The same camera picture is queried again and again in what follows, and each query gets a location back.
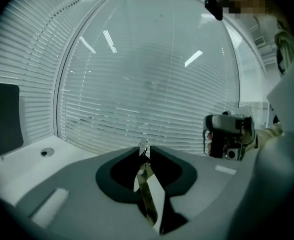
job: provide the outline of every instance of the black panel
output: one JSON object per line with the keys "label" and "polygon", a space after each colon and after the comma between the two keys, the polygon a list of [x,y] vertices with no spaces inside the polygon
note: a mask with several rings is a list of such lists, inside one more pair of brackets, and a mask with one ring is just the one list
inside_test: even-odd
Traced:
{"label": "black panel", "polygon": [[197,179],[196,169],[156,146],[150,147],[151,168],[168,197],[184,195]]}
{"label": "black panel", "polygon": [[188,220],[180,213],[175,213],[170,203],[169,197],[166,195],[163,206],[162,221],[160,224],[160,234],[165,235],[187,223]]}
{"label": "black panel", "polygon": [[283,62],[283,57],[282,57],[280,49],[278,48],[277,49],[277,64],[278,64],[278,69],[281,75],[283,75],[286,69],[281,67],[281,62]]}
{"label": "black panel", "polygon": [[222,158],[225,146],[225,134],[215,131],[211,139],[210,156],[213,158]]}
{"label": "black panel", "polygon": [[19,87],[0,83],[0,155],[23,145],[19,121]]}
{"label": "black panel", "polygon": [[134,180],[140,168],[139,158],[139,148],[136,148],[103,164],[96,173],[99,188],[117,202],[141,202],[142,196],[133,191]]}

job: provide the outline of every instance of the person's hand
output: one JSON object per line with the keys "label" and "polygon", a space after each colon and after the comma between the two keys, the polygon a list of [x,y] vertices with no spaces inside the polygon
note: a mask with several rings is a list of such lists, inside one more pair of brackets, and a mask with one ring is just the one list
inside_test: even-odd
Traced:
{"label": "person's hand", "polygon": [[[212,140],[212,134],[211,134],[211,132],[208,133],[207,138],[208,138],[208,140],[210,140],[210,141]],[[211,142],[207,145],[207,147],[208,147],[208,155],[211,155]]]}

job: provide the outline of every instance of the person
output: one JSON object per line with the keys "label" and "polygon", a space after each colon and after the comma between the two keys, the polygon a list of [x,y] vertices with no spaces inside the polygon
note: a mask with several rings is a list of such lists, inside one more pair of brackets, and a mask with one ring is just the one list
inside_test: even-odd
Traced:
{"label": "person", "polygon": [[[275,35],[275,43],[278,47],[277,60],[281,75],[289,69],[294,60],[294,35],[288,24],[288,20],[276,5],[274,0],[219,0],[223,7],[229,8],[229,12],[240,14],[252,14],[254,16],[272,15],[278,21],[279,31]],[[246,152],[252,149],[262,148],[270,139],[279,137],[283,133],[280,122],[272,127],[265,129],[256,129],[255,138],[252,143],[246,147]],[[242,143],[248,142],[250,134],[243,132]],[[208,133],[207,138],[212,139],[212,134]],[[211,153],[211,143],[208,144],[208,154]]]}

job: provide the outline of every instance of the white surface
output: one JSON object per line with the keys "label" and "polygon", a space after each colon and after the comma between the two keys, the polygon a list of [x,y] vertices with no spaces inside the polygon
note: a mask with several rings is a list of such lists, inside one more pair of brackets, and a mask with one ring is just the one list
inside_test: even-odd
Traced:
{"label": "white surface", "polygon": [[153,203],[156,207],[158,218],[156,223],[153,226],[153,229],[159,233],[160,232],[160,225],[162,221],[162,215],[163,215],[163,207],[165,204],[165,191],[161,187],[157,177],[155,175],[152,175],[150,178],[147,180],[150,193],[152,196]]}
{"label": "white surface", "polygon": [[266,87],[266,94],[268,95],[274,89],[274,87],[276,87],[278,83],[280,83],[281,74],[277,63],[266,65],[266,70],[268,81],[268,85]]}
{"label": "white surface", "polygon": [[222,172],[222,173],[230,174],[230,175],[235,175],[237,172],[237,170],[235,170],[235,169],[227,168],[227,167],[220,166],[220,165],[217,165],[215,167],[215,170],[218,172]]}
{"label": "white surface", "polygon": [[80,41],[93,53],[96,54],[96,51],[86,42],[86,40],[81,36],[79,38]]}
{"label": "white surface", "polygon": [[103,154],[148,138],[200,155],[203,118],[238,106],[229,35],[198,0],[109,0],[79,36],[96,54],[76,39],[57,111],[59,137],[79,147]]}
{"label": "white surface", "polygon": [[[54,149],[42,157],[43,148]],[[73,162],[96,156],[55,136],[6,155],[0,163],[0,198],[15,205],[29,190]]]}
{"label": "white surface", "polygon": [[66,202],[69,192],[62,188],[56,191],[38,208],[31,220],[42,228],[47,228],[52,222],[61,206]]}

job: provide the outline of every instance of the white wall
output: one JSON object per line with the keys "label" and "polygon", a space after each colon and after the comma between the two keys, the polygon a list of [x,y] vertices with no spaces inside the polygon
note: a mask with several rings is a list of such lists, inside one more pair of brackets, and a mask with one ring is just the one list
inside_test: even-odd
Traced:
{"label": "white wall", "polygon": [[266,65],[267,70],[267,85],[265,93],[268,95],[269,92],[280,82],[281,75],[276,63]]}

